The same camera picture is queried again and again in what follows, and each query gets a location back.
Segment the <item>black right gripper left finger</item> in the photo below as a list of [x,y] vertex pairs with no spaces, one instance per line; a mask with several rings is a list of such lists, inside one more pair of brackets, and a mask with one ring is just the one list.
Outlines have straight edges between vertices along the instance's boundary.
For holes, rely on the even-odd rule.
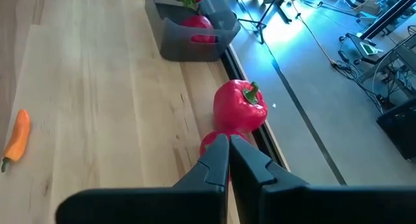
[[216,137],[177,183],[160,188],[91,189],[59,204],[57,223],[225,223],[229,140]]

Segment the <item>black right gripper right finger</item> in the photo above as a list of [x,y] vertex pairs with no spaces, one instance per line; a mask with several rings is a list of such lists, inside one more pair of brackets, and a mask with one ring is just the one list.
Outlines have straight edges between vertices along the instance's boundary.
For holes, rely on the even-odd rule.
[[230,138],[231,183],[241,223],[415,224],[413,186],[318,186]]

